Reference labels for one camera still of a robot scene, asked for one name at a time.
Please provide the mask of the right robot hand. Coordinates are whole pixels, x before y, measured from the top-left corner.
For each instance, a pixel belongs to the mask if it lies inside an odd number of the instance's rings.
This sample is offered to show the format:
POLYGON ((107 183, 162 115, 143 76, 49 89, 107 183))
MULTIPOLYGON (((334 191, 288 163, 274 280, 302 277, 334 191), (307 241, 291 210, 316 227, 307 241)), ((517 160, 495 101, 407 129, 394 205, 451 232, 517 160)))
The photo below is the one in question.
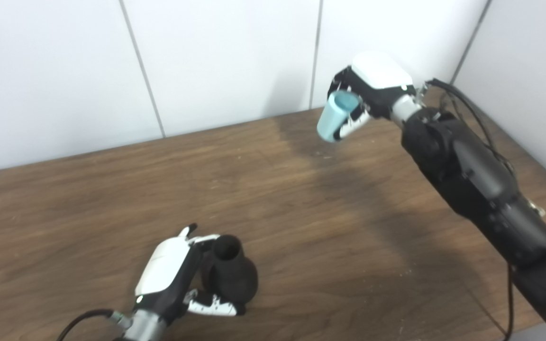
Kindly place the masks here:
POLYGON ((317 132, 335 143, 370 119, 388 119, 403 129, 421 108, 411 75, 400 64, 384 52, 361 52, 332 78, 317 132))

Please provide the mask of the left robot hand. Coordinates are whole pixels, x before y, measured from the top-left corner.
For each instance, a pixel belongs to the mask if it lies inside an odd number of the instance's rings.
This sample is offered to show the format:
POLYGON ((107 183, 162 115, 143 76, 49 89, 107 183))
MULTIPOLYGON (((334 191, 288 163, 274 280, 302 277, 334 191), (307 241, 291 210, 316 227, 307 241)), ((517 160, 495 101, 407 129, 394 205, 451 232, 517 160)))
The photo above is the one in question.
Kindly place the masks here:
POLYGON ((212 316, 243 316, 244 304, 232 303, 219 294, 191 289, 204 255, 210 251, 219 234, 191 237, 197 229, 192 223, 179 235, 156 246, 137 286, 133 315, 153 316, 169 326, 185 313, 212 316))

